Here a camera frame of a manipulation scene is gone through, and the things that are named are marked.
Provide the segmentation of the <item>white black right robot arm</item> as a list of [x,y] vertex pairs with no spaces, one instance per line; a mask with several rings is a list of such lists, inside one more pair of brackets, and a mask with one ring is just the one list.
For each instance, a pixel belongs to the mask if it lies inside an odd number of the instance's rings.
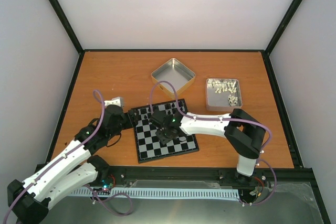
[[149,122],[157,128],[156,135],[165,145],[173,139],[190,135],[212,135],[227,139],[238,153],[237,173],[250,177],[254,173],[257,160],[272,133],[242,109],[233,109],[222,115],[199,115],[177,111],[167,114],[154,110]]

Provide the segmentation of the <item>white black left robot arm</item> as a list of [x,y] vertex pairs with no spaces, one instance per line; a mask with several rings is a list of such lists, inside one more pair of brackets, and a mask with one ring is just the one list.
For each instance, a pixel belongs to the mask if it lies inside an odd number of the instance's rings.
[[109,164],[96,152],[123,130],[135,127],[138,117],[135,110],[125,113],[118,105],[105,107],[58,156],[24,181],[14,180],[8,185],[10,211],[21,223],[41,223],[50,209],[75,189],[106,182]]

